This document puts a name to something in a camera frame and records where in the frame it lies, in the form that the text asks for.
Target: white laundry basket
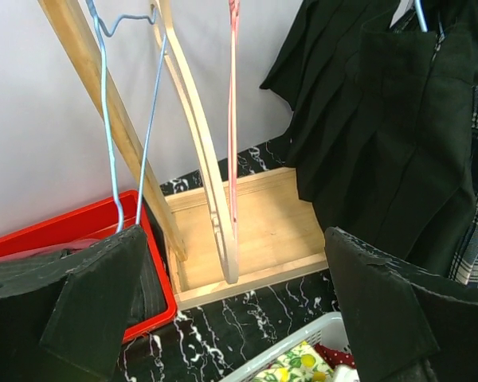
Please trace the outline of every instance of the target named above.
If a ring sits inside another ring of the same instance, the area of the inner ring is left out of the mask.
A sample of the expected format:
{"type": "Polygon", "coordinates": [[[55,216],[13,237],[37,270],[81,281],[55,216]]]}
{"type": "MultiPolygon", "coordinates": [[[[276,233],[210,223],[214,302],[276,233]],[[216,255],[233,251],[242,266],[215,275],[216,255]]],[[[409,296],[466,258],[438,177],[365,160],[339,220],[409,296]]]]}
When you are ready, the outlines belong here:
{"type": "Polygon", "coordinates": [[[246,362],[221,382],[250,382],[259,372],[267,369],[276,358],[303,341],[310,345],[321,344],[330,349],[351,352],[341,313],[327,313],[246,362]]]}

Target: red plastic basket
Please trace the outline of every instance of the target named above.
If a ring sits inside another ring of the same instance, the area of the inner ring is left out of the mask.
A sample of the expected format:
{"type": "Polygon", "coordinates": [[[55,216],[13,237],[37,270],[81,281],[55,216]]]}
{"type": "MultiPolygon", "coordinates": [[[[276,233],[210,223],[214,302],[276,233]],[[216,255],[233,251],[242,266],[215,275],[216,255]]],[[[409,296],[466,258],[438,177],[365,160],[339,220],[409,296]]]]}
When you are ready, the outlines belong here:
{"type": "MultiPolygon", "coordinates": [[[[119,195],[124,210],[124,227],[135,223],[136,203],[138,192],[127,191],[119,195]]],[[[147,234],[147,243],[152,255],[163,294],[167,302],[167,310],[153,318],[132,326],[126,330],[123,342],[127,342],[171,322],[177,314],[177,304],[170,287],[163,261],[159,255],[154,235],[147,218],[145,208],[142,207],[140,225],[147,234]]],[[[117,210],[113,198],[109,197],[76,211],[54,217],[11,233],[0,238],[0,257],[20,251],[48,247],[54,244],[69,243],[81,239],[104,239],[115,233],[117,226],[117,210]]]]}

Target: wooden plank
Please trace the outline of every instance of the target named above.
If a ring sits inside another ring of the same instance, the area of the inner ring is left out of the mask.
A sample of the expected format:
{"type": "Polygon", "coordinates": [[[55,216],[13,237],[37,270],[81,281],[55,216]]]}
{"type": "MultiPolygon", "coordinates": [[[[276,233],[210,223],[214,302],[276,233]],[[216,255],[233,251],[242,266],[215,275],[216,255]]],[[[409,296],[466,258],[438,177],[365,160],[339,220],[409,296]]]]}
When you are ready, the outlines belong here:
{"type": "Polygon", "coordinates": [[[181,279],[178,277],[178,260],[174,253],[170,251],[170,246],[165,239],[165,249],[167,251],[168,274],[170,275],[170,283],[174,294],[182,292],[181,279]]]}
{"type": "MultiPolygon", "coordinates": [[[[266,189],[277,187],[286,181],[295,180],[294,169],[280,167],[279,169],[255,173],[247,177],[237,179],[237,195],[246,195],[248,193],[257,193],[266,189]]],[[[223,188],[228,191],[229,183],[223,182],[223,188]]],[[[176,193],[167,196],[167,202],[173,213],[192,209],[206,204],[206,195],[201,188],[190,189],[183,193],[176,193]]]]}
{"type": "Polygon", "coordinates": [[[250,290],[266,287],[276,283],[283,283],[297,277],[309,275],[328,268],[324,254],[312,255],[303,259],[291,261],[242,275],[236,284],[230,285],[225,281],[201,286],[175,295],[180,310],[201,306],[223,298],[242,294],[250,290]]]}
{"type": "MultiPolygon", "coordinates": [[[[53,30],[80,76],[97,111],[103,116],[100,97],[100,50],[77,0],[38,0],[53,30]]],[[[138,182],[143,148],[108,73],[108,112],[113,139],[133,177],[138,182]]],[[[147,163],[143,194],[170,247],[181,261],[187,259],[182,236],[163,196],[151,166],[147,163]]]]}

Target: lemon print fabric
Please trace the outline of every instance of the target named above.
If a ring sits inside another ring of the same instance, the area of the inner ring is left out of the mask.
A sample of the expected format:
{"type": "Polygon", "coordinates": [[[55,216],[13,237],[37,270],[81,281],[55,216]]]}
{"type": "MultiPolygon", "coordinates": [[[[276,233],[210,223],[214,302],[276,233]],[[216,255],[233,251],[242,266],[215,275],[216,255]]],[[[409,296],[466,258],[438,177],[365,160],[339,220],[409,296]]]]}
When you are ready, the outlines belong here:
{"type": "Polygon", "coordinates": [[[333,370],[326,361],[303,341],[257,374],[253,382],[331,382],[332,377],[333,370]]]}

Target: wooden board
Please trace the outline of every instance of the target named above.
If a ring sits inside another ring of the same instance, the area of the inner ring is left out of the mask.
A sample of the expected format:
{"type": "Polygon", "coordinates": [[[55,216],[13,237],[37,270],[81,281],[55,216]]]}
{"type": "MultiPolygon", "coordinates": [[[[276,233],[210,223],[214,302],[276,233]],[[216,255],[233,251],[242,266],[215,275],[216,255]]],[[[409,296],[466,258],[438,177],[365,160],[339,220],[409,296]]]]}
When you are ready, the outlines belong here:
{"type": "Polygon", "coordinates": [[[181,263],[169,250],[179,309],[230,297],[327,267],[324,238],[309,203],[296,192],[296,173],[282,168],[237,182],[239,281],[223,277],[203,189],[167,198],[186,244],[181,263]]]}

